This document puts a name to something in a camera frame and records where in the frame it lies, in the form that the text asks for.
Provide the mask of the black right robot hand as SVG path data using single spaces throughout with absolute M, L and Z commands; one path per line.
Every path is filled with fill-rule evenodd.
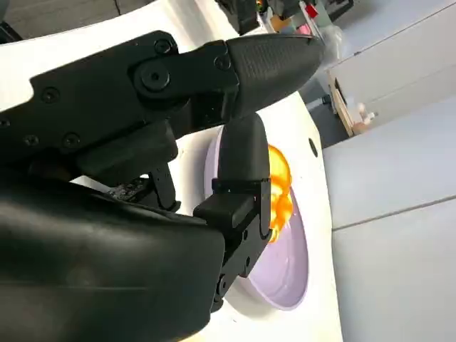
M 180 53 L 154 31 L 33 77 L 1 113 L 1 339 L 202 330 L 272 234 L 258 110 L 323 52 L 273 33 Z

